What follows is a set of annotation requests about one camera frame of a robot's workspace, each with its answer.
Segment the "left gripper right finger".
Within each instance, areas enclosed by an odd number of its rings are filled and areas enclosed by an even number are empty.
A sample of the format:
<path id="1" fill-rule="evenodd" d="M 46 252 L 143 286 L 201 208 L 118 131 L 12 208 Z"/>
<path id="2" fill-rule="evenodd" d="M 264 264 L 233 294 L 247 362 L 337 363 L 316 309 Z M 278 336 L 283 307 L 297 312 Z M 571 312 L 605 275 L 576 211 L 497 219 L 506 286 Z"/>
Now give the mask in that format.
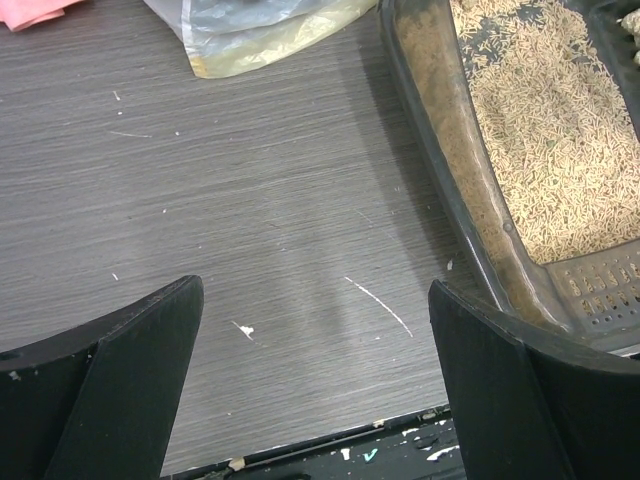
<path id="1" fill-rule="evenodd" d="M 638 357 L 595 350 L 441 281 L 428 302 L 468 478 L 638 478 Z"/>

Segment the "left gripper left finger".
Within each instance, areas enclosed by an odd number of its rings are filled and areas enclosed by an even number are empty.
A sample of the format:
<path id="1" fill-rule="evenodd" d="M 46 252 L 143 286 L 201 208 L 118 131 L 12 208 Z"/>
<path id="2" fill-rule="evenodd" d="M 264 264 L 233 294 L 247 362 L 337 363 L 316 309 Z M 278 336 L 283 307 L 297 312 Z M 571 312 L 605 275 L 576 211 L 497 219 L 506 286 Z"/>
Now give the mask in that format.
<path id="1" fill-rule="evenodd" d="M 4 479 L 157 479 L 204 306 L 184 276 L 1 355 Z"/>

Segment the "dark translucent litter box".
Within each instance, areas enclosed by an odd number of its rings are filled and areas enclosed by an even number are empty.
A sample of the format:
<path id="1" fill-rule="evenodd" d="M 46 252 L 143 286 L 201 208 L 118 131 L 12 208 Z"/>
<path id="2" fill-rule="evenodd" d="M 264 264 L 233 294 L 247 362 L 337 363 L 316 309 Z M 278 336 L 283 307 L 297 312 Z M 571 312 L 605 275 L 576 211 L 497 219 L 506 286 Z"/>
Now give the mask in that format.
<path id="1" fill-rule="evenodd" d="M 440 201 L 499 310 L 619 356 L 639 351 L 639 242 L 538 265 L 482 139 L 446 1 L 381 1 L 381 36 Z"/>

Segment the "black slotted litter scoop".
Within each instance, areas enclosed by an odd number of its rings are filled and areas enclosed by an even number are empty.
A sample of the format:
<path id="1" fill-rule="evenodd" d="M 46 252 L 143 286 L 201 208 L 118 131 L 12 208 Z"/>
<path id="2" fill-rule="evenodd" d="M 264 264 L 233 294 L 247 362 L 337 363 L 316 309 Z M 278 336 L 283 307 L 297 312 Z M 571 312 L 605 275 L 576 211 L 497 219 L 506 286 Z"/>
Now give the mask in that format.
<path id="1" fill-rule="evenodd" d="M 639 8 L 638 1 L 599 1 L 588 14 L 590 33 L 598 52 L 610 68 L 628 106 L 639 103 L 639 48 L 622 19 Z"/>

